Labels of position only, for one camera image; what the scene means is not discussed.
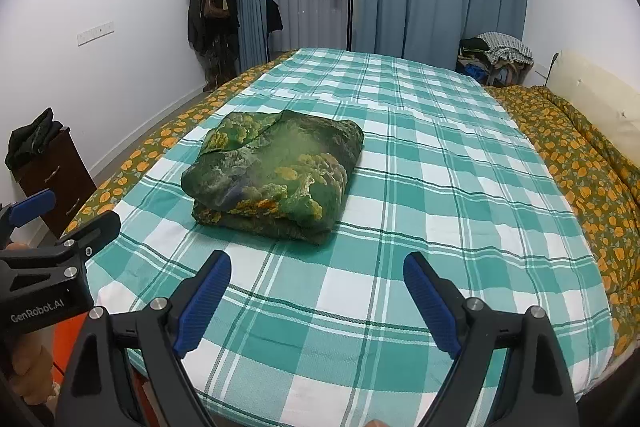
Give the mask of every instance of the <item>checkered bed sheet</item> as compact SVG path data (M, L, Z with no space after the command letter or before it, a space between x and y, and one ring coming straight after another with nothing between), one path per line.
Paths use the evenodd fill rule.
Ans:
M349 118L364 149L322 247L197 225L180 175L231 111ZM579 395L613 332L598 268L530 142L471 78L407 60L304 49L180 140L116 206L122 231L88 263L111 313L169 296L212 250L231 284L184 367L207 408L243 425L415 425L451 365L402 282L421 251L465 296L549 314ZM131 353L133 363L142 359ZM504 353L471 423L482 423Z

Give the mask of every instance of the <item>wall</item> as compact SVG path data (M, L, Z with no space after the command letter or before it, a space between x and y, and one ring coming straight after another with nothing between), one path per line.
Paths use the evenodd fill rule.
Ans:
M202 89L188 1L0 0L0 144L50 106L90 172L99 171ZM109 21L114 34L78 47L77 33ZM1 166L0 202L22 197ZM14 241L37 231L36 223L23 227Z
M640 91L640 6L636 0L528 0L523 41L536 63L570 48ZM526 85L544 78L529 73Z

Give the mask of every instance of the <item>silver screw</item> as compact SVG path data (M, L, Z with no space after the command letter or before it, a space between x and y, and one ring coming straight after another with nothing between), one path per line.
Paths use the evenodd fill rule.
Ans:
M542 319L546 315L545 311L540 306L532 306L529 308L529 311L531 311L531 315L537 319Z
M473 312L477 312L477 311L480 311L482 308L484 308L484 302L482 302L477 297L469 297L466 300L466 307Z
M164 310L166 303L167 300L164 297L156 297L149 303L149 306L151 306L152 310Z
M99 319L100 317L102 317L102 314L104 313L104 308L102 308L101 306L96 306L95 308L92 308L92 310L89 312L89 318L91 319Z

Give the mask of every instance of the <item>gray checkered fabric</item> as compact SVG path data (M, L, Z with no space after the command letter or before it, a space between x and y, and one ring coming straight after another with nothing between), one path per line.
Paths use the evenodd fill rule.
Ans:
M180 175L207 131L232 111L285 108L349 118L366 135L330 240L196 224ZM300 50L181 139L115 211L120 236L87 263L92 295L111 313L169 296L212 250L231 257L231 284L184 367L206 407L242 425L417 424L451 359L402 281L415 250L494 309L542 306L576 394L612 351L607 298L571 208L507 113L452 71ZM488 413L503 360L492 361L472 425Z
M478 35L489 46L484 54L489 62L495 64L498 60L533 64L533 53L521 40L504 33L487 32Z

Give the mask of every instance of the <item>headboard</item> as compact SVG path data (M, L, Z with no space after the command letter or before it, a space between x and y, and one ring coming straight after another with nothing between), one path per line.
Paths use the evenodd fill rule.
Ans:
M640 93L570 50L558 54L546 87L568 100L623 155L640 166Z

